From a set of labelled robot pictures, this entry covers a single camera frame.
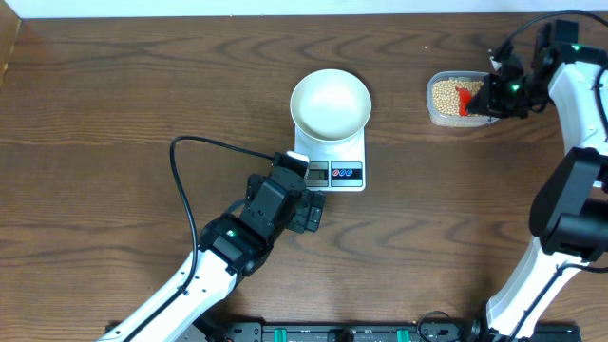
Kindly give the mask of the red plastic measuring scoop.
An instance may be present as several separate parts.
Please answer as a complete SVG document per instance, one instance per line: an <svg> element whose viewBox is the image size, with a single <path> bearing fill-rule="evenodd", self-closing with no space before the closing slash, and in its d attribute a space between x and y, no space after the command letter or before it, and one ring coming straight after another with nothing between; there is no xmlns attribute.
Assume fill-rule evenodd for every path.
<svg viewBox="0 0 608 342"><path fill-rule="evenodd" d="M473 95L464 87L456 86L455 89L459 96L459 115L461 117L467 117L469 115L467 106L471 102Z"/></svg>

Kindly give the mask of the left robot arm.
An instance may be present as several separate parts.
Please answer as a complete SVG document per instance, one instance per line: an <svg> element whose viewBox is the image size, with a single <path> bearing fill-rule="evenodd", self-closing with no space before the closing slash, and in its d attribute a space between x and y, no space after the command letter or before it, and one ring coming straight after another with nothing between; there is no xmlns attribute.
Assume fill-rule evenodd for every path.
<svg viewBox="0 0 608 342"><path fill-rule="evenodd" d="M248 179L244 199L209 222L178 271L102 341L176 341L256 272L286 230L316 231L326 197L283 169Z"/></svg>

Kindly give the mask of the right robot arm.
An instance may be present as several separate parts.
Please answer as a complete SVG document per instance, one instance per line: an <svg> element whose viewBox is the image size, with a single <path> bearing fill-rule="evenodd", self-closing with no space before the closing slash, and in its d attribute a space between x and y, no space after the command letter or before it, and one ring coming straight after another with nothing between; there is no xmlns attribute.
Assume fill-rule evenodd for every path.
<svg viewBox="0 0 608 342"><path fill-rule="evenodd" d="M473 321L470 341L527 341L544 310L578 272L605 273L596 261L607 251L607 52L579 41L576 12L539 16L530 72L506 38L490 53L494 73L466 109L497 119L541 113L553 105L565 156L534 198L532 239L505 285Z"/></svg>

